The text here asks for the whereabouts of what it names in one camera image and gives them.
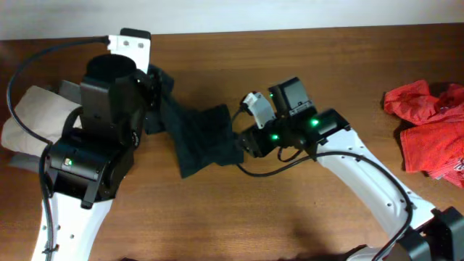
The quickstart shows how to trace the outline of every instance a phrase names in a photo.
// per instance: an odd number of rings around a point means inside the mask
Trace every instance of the white bracket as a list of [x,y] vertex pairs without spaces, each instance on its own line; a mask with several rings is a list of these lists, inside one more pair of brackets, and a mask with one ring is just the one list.
[[264,128],[268,121],[276,118],[272,106],[261,93],[249,93],[243,103],[248,105],[248,110],[253,114],[259,129]]
[[137,69],[144,73],[148,71],[150,63],[150,39],[132,36],[108,36],[108,50],[112,54],[120,54],[131,58],[137,65]]

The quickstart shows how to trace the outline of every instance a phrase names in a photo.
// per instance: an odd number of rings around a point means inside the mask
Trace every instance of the beige cloth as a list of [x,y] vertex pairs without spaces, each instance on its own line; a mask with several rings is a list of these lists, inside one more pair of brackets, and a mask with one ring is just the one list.
[[[38,135],[56,142],[60,137],[67,116],[77,107],[60,95],[37,86],[30,87],[14,109],[21,121]],[[80,128],[80,119],[74,124]],[[11,117],[1,132],[1,145],[14,152],[41,156],[46,144],[27,134]]]

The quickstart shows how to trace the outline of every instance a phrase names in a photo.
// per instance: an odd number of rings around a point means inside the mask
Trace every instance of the green led light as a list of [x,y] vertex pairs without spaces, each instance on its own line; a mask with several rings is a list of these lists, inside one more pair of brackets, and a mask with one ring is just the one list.
[[312,126],[312,127],[315,127],[315,126],[317,126],[317,125],[319,125],[319,120],[312,119],[312,120],[311,120],[311,126]]
[[73,161],[70,158],[65,159],[65,166],[71,166],[73,164]]

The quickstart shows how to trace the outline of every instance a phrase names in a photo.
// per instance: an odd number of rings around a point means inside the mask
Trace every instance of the black towel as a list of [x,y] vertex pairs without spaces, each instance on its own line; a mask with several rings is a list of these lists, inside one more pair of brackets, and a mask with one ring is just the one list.
[[159,110],[145,117],[147,134],[166,130],[175,142],[181,177],[187,178],[215,162],[220,166],[242,163],[244,153],[235,145],[231,116],[226,105],[203,112],[183,108],[171,96],[173,80],[161,72]]

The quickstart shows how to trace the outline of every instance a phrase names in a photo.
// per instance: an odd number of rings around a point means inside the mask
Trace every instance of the white wall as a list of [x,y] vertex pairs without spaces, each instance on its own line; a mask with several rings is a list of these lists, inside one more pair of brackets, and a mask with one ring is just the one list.
[[0,0],[0,39],[464,22],[464,0]]

